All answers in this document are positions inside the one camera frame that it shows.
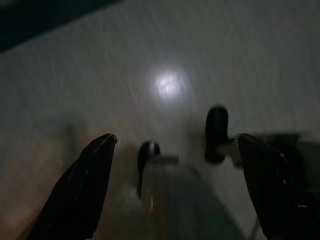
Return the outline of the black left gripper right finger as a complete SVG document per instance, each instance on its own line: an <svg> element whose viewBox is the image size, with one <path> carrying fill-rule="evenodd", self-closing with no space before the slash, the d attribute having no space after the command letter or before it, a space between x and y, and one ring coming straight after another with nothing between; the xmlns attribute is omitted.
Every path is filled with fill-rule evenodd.
<svg viewBox="0 0 320 240"><path fill-rule="evenodd" d="M307 191L304 159L295 144L293 136L237 138L247 190L269 240L320 238L320 197Z"/></svg>

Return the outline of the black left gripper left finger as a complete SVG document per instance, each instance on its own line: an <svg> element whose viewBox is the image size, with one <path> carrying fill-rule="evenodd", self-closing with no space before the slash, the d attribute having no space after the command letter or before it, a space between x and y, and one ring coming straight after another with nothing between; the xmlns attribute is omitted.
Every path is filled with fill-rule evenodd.
<svg viewBox="0 0 320 240"><path fill-rule="evenodd" d="M92 140L59 178L38 215L29 240L89 240L103 210L117 138Z"/></svg>

